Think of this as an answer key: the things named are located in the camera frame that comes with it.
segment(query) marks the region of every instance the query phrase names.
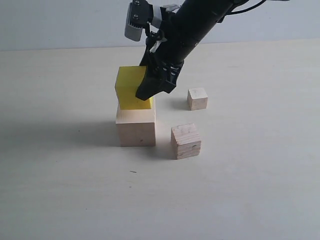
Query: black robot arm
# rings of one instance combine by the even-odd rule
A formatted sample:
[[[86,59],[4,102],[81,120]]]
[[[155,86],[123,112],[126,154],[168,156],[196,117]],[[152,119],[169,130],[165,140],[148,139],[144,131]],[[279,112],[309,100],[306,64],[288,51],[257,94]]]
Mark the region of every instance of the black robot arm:
[[[147,36],[140,63],[140,66],[147,66],[146,74],[136,97],[147,100],[160,92],[171,93],[190,52],[226,15],[234,14],[235,8],[248,1],[186,0],[181,7],[175,4],[159,7],[146,0],[133,0],[129,4],[125,36],[138,42],[143,29]],[[150,31],[150,25],[158,31]]]

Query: table surface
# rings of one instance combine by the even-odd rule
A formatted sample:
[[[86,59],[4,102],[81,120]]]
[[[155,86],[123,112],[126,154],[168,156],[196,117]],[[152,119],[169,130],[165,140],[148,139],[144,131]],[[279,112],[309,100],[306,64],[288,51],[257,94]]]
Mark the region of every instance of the table surface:
[[[157,146],[121,148],[114,84],[143,52],[0,52],[0,239],[319,239],[320,39],[199,45],[156,96]],[[201,153],[172,160],[187,123]]]

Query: wooden cube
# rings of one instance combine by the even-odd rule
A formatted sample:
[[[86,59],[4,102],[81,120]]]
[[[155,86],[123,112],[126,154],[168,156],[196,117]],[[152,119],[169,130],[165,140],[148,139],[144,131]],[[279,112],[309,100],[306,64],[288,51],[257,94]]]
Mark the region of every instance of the wooden cube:
[[[121,110],[151,109],[153,98],[136,98],[136,92],[146,75],[146,66],[121,66],[115,82],[115,92]]]
[[[208,95],[204,88],[192,88],[188,90],[187,97],[190,110],[206,109],[208,104]]]
[[[200,154],[201,138],[195,124],[171,128],[171,145],[176,159],[185,159]]]
[[[151,109],[122,110],[118,106],[116,127],[121,147],[152,147],[156,145],[156,106]]]

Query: white wall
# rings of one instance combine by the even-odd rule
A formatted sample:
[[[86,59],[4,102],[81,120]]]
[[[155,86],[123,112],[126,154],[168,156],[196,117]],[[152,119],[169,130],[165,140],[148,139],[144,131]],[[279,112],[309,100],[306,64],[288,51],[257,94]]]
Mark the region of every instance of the white wall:
[[[0,0],[0,51],[143,45],[143,40],[135,43],[124,37],[129,2]],[[149,2],[181,4],[183,0]],[[319,0],[267,1],[249,13],[227,17],[203,42],[319,38],[319,9]]]

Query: yellow block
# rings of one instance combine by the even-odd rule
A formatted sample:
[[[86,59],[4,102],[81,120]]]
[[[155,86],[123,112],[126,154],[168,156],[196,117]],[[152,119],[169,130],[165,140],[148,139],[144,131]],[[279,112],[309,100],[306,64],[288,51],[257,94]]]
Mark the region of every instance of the yellow block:
[[[146,101],[136,98],[136,92],[142,83],[146,66],[121,66],[115,82],[115,91],[121,110],[141,110],[152,108],[152,97]]]

